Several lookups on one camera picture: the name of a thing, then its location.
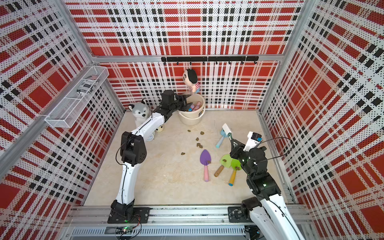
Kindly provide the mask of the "purple square trowel pink handle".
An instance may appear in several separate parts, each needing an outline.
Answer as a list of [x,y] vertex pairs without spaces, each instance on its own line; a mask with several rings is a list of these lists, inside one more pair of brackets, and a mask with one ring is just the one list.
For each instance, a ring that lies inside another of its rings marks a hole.
[[201,102],[197,102],[193,111],[197,111],[200,107],[201,107],[202,103]]

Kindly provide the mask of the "light blue hand trowel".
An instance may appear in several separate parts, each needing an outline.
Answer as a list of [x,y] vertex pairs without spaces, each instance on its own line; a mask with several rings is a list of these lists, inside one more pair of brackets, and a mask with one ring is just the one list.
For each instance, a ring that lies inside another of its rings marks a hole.
[[221,134],[221,138],[217,142],[216,148],[220,148],[220,146],[222,145],[224,139],[228,137],[228,135],[226,134],[224,129],[221,130],[220,134]]

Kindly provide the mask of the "white brush green handle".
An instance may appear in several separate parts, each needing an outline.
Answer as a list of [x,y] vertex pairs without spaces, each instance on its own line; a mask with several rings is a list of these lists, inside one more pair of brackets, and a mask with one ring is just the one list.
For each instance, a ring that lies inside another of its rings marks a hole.
[[232,135],[232,130],[229,128],[229,126],[227,124],[223,124],[222,129],[224,130],[226,136],[231,141],[231,145],[233,145],[234,139],[233,139],[233,135]]

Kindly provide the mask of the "purple pointed trowel row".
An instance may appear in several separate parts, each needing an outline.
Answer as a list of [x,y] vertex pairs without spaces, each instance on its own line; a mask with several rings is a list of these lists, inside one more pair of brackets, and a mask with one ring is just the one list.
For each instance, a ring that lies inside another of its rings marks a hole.
[[208,182],[210,180],[208,165],[211,163],[211,155],[207,150],[201,153],[200,163],[204,166],[204,181]]

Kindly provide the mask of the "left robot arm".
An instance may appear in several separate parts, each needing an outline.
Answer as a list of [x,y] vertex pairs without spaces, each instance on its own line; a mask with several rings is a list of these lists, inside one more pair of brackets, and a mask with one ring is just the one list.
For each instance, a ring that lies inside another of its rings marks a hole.
[[176,111],[187,111],[191,94],[178,95],[172,90],[162,93],[160,105],[149,114],[149,118],[132,132],[122,134],[118,153],[123,166],[122,179],[116,199],[111,204],[110,216],[118,216],[122,221],[134,218],[135,185],[141,164],[147,157],[146,140],[162,126]]

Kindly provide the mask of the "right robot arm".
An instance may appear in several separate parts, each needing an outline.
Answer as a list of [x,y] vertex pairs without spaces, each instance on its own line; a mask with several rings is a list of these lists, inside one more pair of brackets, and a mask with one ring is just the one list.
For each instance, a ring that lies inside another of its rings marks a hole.
[[243,217],[252,221],[267,240],[303,240],[304,236],[293,220],[281,190],[268,173],[265,147],[250,147],[231,140],[230,156],[240,161],[247,174],[247,185],[255,195],[242,201]]

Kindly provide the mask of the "beige plastic bucket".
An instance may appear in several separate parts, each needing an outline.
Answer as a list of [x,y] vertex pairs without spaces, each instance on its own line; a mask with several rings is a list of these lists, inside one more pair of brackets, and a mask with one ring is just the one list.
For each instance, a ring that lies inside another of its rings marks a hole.
[[187,103],[193,103],[195,106],[197,102],[201,102],[202,105],[197,111],[184,112],[178,111],[178,116],[181,122],[187,126],[194,126],[201,122],[206,112],[205,99],[200,94],[192,94],[191,97],[187,98]]

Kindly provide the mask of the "doll with black hat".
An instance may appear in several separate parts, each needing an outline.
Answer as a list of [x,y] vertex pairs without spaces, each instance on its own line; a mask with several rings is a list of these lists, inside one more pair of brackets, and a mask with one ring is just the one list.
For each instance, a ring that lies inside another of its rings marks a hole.
[[183,81],[186,86],[189,87],[192,93],[200,92],[200,84],[198,82],[198,76],[195,70],[187,69],[183,73]]

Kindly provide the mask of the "panda face squishy ball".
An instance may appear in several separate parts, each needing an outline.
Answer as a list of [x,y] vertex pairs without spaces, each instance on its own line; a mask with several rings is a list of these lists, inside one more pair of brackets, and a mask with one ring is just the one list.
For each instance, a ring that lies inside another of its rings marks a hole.
[[156,128],[156,132],[162,132],[164,130],[164,126],[163,125],[161,125],[161,126],[159,126],[158,128]]

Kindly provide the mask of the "grey white husky plush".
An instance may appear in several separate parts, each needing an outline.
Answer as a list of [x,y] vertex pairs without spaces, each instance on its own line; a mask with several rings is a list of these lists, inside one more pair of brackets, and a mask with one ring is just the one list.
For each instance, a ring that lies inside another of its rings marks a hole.
[[142,99],[140,102],[134,104],[129,104],[128,108],[135,117],[135,124],[137,128],[152,116],[152,109],[147,104],[146,99]]

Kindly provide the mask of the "white alarm clock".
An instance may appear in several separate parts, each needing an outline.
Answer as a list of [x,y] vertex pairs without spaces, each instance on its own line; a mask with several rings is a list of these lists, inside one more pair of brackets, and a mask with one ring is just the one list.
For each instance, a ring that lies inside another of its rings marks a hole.
[[155,138],[155,133],[152,133],[148,136],[148,138],[146,139],[147,142],[150,142],[152,141],[153,139]]

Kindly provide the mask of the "can in shelf basket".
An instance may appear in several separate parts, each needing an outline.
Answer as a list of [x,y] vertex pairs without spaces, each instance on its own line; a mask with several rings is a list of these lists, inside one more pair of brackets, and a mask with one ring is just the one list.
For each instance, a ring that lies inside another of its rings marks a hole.
[[94,90],[94,88],[98,82],[99,82],[99,80],[98,80],[97,75],[90,75],[90,76],[86,77],[85,79],[82,79],[82,82],[78,86],[76,93],[79,96],[84,96],[84,95],[90,94]]

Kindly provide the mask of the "green circuit board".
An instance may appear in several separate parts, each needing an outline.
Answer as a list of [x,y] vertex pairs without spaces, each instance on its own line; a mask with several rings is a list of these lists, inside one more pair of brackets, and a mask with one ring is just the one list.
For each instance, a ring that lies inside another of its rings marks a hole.
[[116,227],[116,235],[130,235],[133,232],[132,227]]

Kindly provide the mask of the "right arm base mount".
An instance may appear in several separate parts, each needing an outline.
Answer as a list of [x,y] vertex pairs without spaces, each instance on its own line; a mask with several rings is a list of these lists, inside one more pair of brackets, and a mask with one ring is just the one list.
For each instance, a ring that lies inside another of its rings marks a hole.
[[228,218],[230,223],[251,223],[250,212],[256,207],[261,207],[256,197],[243,200],[240,206],[228,207]]

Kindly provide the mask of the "black hook rail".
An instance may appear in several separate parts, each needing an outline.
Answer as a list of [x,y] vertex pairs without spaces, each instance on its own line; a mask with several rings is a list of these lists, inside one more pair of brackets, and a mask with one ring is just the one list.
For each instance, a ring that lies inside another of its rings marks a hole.
[[203,57],[161,57],[163,63],[194,62],[257,62],[259,56],[203,56]]

